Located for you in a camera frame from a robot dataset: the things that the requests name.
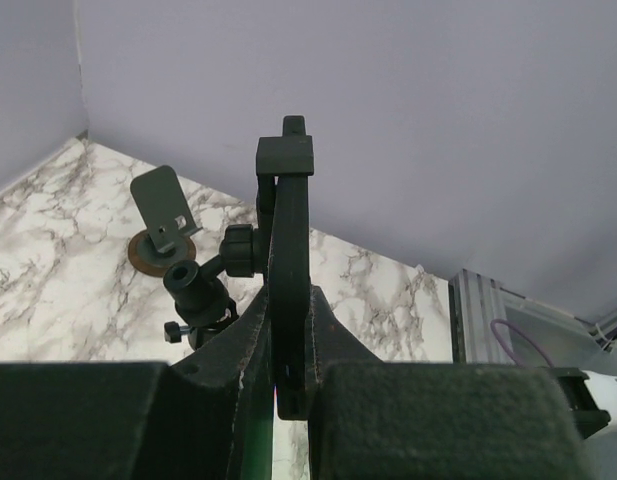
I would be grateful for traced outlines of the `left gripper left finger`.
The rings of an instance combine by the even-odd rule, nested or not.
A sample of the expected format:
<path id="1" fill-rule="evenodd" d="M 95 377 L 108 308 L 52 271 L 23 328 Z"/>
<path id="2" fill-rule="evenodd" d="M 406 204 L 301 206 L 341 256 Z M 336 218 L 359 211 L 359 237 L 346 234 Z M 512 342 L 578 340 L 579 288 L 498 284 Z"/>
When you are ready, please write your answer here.
<path id="1" fill-rule="evenodd" d="M 0 479 L 268 479 L 267 299 L 175 364 L 0 363 Z"/>

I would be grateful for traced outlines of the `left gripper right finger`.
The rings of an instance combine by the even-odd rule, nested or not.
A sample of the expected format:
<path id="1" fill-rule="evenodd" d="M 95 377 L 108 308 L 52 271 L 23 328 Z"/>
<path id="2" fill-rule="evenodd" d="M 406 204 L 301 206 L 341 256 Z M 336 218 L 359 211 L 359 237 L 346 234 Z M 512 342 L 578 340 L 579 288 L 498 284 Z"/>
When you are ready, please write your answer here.
<path id="1" fill-rule="evenodd" d="M 544 368 L 379 360 L 315 288 L 306 322 L 315 479 L 590 479 Z"/>

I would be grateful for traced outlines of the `wood base phone stand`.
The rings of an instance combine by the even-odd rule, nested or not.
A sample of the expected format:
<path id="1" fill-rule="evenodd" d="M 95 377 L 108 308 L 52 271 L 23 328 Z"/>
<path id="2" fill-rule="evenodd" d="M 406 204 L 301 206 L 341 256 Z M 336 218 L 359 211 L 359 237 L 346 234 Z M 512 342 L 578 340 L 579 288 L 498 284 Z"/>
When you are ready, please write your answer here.
<path id="1" fill-rule="evenodd" d="M 194 260 L 196 247 L 191 237 L 200 227 L 174 169 L 162 165 L 137 176 L 130 192 L 145 224 L 128 244 L 131 265 L 140 273 L 161 278 L 178 261 Z"/>

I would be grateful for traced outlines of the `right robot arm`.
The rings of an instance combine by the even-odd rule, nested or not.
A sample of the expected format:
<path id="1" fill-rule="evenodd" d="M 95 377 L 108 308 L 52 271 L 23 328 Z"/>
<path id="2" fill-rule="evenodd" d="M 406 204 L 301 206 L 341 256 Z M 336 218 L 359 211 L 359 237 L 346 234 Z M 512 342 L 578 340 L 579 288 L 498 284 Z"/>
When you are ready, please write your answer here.
<path id="1" fill-rule="evenodd" d="M 583 439 L 617 431 L 617 375 L 550 368 Z"/>

